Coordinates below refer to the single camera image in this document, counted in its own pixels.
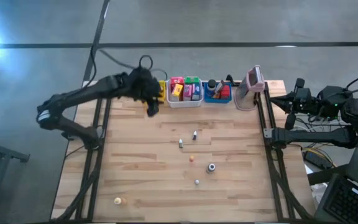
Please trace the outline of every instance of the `wooden table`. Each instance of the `wooden table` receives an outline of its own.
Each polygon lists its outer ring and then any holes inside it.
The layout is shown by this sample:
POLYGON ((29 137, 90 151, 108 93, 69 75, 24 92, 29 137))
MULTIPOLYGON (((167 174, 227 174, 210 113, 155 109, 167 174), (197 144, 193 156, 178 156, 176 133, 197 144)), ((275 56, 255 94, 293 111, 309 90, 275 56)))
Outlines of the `wooden table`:
MULTIPOLYGON (((268 83, 271 96, 285 94, 282 80, 268 83)), ((78 106, 75 121, 91 125, 95 105, 92 101, 78 106)), ((273 110, 277 126, 283 126, 284 112, 277 106, 273 110)), ((239 111, 233 101, 178 109, 166 103, 158 115, 148 118, 144 105, 122 98, 113 100, 110 114, 94 222, 277 219, 257 109, 239 111), (180 138, 183 149, 178 147, 180 138), (191 155, 194 162, 189 162, 191 155), (211 162, 216 171, 207 174, 211 162), (126 205, 114 205, 116 197, 125 198, 126 205)), ((71 142, 67 153, 81 145, 71 142)), ((52 218, 62 214, 78 193, 85 157, 82 149, 66 159, 52 218)), ((285 149, 284 161, 292 192, 314 214, 299 148, 285 149)), ((282 192, 281 199, 286 214, 282 192)))

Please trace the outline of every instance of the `laptop keyboard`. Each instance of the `laptop keyboard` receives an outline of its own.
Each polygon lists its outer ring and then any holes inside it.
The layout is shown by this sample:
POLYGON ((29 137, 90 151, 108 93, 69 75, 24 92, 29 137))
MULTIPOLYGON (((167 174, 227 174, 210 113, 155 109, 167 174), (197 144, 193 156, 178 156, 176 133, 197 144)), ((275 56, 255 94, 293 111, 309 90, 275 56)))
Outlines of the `laptop keyboard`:
POLYGON ((332 200, 325 206, 328 213, 344 223, 358 223, 358 194, 352 183, 340 179, 332 200))

